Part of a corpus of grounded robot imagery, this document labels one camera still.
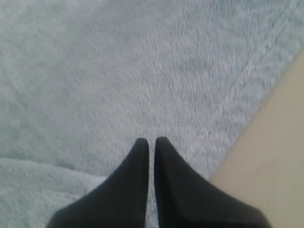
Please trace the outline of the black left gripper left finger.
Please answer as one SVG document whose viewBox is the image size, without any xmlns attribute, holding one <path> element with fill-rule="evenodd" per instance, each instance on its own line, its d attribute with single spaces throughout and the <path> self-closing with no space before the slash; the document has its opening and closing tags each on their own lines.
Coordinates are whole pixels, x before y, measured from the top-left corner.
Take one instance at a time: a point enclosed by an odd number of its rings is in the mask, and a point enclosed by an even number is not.
<svg viewBox="0 0 304 228">
<path fill-rule="evenodd" d="M 98 187 L 58 210 L 50 228 L 143 228 L 148 198 L 149 145 L 138 138 L 120 166 Z"/>
</svg>

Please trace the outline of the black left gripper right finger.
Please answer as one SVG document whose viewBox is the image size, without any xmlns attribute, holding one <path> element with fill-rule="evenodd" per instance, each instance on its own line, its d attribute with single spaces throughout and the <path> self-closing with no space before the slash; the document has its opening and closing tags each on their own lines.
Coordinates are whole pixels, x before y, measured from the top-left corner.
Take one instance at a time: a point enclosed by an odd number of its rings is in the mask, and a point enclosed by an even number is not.
<svg viewBox="0 0 304 228">
<path fill-rule="evenodd" d="M 154 189 L 161 228 L 268 228 L 264 214 L 210 184 L 168 138 L 154 150 Z"/>
</svg>

